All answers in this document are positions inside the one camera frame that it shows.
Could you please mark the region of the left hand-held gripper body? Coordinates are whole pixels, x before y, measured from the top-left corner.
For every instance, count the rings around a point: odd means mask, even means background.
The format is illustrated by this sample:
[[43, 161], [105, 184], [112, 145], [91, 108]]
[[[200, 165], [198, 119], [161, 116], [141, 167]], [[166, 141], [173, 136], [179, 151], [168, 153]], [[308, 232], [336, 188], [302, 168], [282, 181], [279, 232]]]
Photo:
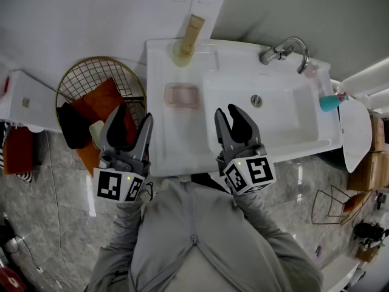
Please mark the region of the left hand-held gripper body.
[[112, 203], [133, 204], [149, 174], [150, 162], [124, 151], [103, 151], [94, 169], [94, 195]]

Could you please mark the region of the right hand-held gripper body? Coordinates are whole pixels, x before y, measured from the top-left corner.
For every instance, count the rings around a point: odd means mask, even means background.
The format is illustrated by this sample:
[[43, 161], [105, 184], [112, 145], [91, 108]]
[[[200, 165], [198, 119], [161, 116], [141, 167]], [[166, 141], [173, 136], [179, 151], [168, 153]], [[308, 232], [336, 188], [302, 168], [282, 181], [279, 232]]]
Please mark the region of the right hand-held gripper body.
[[241, 152], [222, 151], [216, 158], [219, 173], [233, 194], [243, 195], [262, 190], [277, 180], [272, 157], [263, 144]]

